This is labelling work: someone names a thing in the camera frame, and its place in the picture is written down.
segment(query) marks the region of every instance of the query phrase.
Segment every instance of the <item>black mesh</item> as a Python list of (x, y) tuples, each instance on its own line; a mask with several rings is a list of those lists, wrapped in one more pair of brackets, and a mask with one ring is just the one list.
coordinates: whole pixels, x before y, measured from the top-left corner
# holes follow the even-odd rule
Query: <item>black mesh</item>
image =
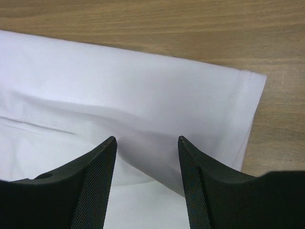
[(183, 187), (191, 229), (211, 229), (211, 222), (200, 182), (200, 171), (194, 161), (179, 145), (179, 160), (183, 178)]
[(87, 172), (71, 229), (102, 229), (108, 204), (116, 142), (86, 166)]

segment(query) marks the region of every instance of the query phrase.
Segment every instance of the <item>black plastic part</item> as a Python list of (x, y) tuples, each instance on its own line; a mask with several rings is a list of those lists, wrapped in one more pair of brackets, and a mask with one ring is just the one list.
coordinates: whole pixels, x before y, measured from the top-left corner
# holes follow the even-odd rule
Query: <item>black plastic part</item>
[(191, 229), (305, 228), (305, 171), (253, 177), (231, 169), (179, 137)]
[(101, 229), (117, 143), (92, 151), (37, 178), (0, 181), (0, 229)]

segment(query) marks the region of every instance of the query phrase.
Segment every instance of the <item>folded white garment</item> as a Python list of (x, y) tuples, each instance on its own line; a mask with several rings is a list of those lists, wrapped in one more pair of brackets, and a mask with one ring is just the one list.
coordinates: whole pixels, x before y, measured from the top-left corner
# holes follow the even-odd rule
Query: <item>folded white garment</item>
[(118, 155), (104, 228), (189, 228), (178, 136), (240, 170), (265, 80), (0, 31), (0, 179), (34, 178), (113, 135)]

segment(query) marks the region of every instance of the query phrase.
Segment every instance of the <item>white cloth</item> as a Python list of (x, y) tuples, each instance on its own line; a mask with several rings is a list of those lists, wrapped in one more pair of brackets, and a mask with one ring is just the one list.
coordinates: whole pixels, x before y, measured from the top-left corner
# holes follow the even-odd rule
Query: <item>white cloth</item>
[(118, 155), (104, 228), (189, 228), (176, 194), (183, 195), (178, 136), (240, 170), (265, 80), (0, 31), (0, 179), (34, 178), (113, 135)]

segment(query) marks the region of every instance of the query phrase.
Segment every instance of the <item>wooden table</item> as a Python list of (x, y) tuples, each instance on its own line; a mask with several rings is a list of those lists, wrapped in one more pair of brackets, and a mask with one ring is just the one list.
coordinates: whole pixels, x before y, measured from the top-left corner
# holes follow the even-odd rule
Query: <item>wooden table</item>
[(304, 0), (0, 0), (0, 29), (266, 74), (243, 171), (305, 170)]

